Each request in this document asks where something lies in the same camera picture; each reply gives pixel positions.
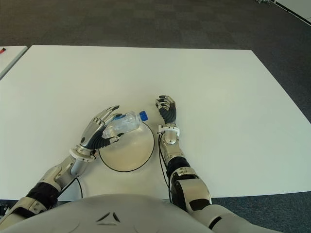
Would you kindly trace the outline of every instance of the white tabletop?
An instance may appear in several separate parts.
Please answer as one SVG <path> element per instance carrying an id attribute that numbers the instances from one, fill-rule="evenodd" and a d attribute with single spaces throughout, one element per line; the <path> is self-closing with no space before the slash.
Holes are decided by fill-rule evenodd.
<path id="1" fill-rule="evenodd" d="M 252 51 L 32 46 L 0 82 L 0 199 L 26 195 L 110 105 L 146 110 L 156 132 L 162 94 L 213 197 L 311 190 L 311 124 Z M 168 197 L 157 146 L 136 171 L 97 159 L 80 180 L 85 197 Z M 63 199 L 79 196 L 75 184 Z"/>
<path id="2" fill-rule="evenodd" d="M 0 46 L 0 50 L 2 48 L 6 51 L 0 54 L 0 80 L 27 50 L 27 46 Z"/>

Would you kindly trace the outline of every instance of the blue bottle cap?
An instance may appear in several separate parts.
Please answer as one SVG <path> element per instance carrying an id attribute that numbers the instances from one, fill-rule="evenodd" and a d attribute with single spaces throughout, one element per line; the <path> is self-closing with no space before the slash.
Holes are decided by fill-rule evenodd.
<path id="1" fill-rule="evenodd" d="M 147 114 L 146 114 L 145 111 L 141 111 L 141 112 L 139 113 L 139 116 L 140 116 L 140 119 L 141 119 L 142 121 L 148 120 L 148 117 L 147 117 Z"/>

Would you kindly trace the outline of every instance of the red object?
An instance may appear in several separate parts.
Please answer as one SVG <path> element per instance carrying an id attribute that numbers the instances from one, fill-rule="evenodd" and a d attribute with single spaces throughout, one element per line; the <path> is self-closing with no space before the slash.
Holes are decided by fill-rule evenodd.
<path id="1" fill-rule="evenodd" d="M 6 51 L 6 49 L 5 49 L 5 48 L 2 48 L 2 49 L 0 50 L 0 54 L 2 54 L 4 51 Z"/>

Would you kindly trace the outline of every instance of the gray carpet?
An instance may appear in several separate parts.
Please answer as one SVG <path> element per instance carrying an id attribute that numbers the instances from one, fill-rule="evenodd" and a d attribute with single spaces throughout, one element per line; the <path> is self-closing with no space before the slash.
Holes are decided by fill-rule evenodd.
<path id="1" fill-rule="evenodd" d="M 0 0 L 1 45 L 252 50 L 311 122 L 311 27 L 253 0 Z M 311 232 L 311 193 L 215 199 L 255 224 Z"/>

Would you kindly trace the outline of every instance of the robotic arm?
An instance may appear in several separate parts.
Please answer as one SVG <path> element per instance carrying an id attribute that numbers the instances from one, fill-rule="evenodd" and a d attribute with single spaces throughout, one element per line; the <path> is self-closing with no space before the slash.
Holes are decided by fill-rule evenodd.
<path id="1" fill-rule="evenodd" d="M 165 122 L 164 126 L 159 126 L 159 146 L 163 151 L 172 203 L 215 233 L 276 233 L 253 225 L 220 205 L 212 205 L 207 186 L 190 167 L 179 147 L 174 100 L 159 96 L 155 105 Z"/>
<path id="2" fill-rule="evenodd" d="M 95 160 L 96 150 L 119 140 L 123 134 L 102 138 L 107 124 L 114 117 L 121 115 L 111 114 L 118 108 L 119 105 L 107 108 L 90 121 L 83 132 L 80 144 L 71 148 L 70 155 L 60 164 L 50 168 L 35 187 L 12 207 L 0 220 L 0 230 L 52 208 L 62 190 L 84 172 L 88 163 Z"/>

